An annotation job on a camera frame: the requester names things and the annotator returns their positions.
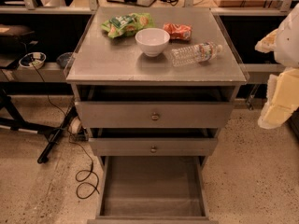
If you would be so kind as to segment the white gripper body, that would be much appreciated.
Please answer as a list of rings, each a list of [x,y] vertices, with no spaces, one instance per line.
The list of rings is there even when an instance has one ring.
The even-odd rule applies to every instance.
[[[286,67],[299,67],[299,4],[278,27],[274,56]]]

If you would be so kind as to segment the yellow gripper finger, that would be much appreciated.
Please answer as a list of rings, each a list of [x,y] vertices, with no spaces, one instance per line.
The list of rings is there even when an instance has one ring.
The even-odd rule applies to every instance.
[[[272,32],[270,32],[268,35],[266,35],[263,39],[257,42],[255,45],[255,49],[262,53],[268,53],[270,51],[273,51],[275,48],[275,40],[277,37],[278,30],[275,29]]]
[[[270,75],[266,98],[258,125],[264,129],[275,129],[299,107],[299,69],[286,68],[278,76]]]

